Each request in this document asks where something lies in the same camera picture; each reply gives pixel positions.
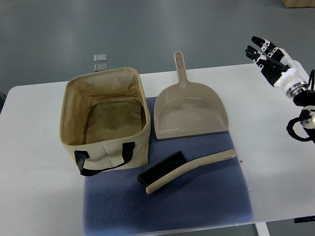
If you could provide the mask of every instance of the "blue cushion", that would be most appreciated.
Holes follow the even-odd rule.
[[[151,118],[156,98],[147,98]],[[238,158],[194,169],[148,195],[139,173],[182,151],[187,161],[233,148],[229,132],[158,141],[151,120],[149,164],[85,178],[87,236],[131,235],[241,223],[252,218]]]

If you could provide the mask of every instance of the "beige fabric basket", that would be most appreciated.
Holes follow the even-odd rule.
[[[146,165],[149,136],[150,114],[136,70],[81,75],[66,85],[60,140],[82,175]]]

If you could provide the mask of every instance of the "brush bristles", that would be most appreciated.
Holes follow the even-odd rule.
[[[185,159],[182,152],[178,151],[177,153],[165,158],[163,161],[139,174],[137,176],[137,180],[145,187],[148,187],[150,184],[154,183],[164,175],[172,172],[185,163],[187,163],[187,160]]]

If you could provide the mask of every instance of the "beige dustpan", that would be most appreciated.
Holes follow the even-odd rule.
[[[154,106],[157,139],[218,133],[228,130],[228,117],[218,94],[188,81],[183,54],[174,54],[178,80],[164,89]]]

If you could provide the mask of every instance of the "brush handle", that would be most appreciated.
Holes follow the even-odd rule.
[[[150,184],[146,188],[147,194],[151,194],[161,188],[162,186],[166,185],[170,181],[176,179],[177,177],[181,176],[182,174],[191,171],[199,166],[204,166],[208,164],[212,164],[215,162],[227,160],[236,156],[236,151],[233,149],[222,151],[216,154],[212,154],[209,156],[200,157],[193,161],[187,162],[186,164],[176,168],[175,170],[171,171],[170,173],[164,175],[162,178],[158,179],[154,183]]]

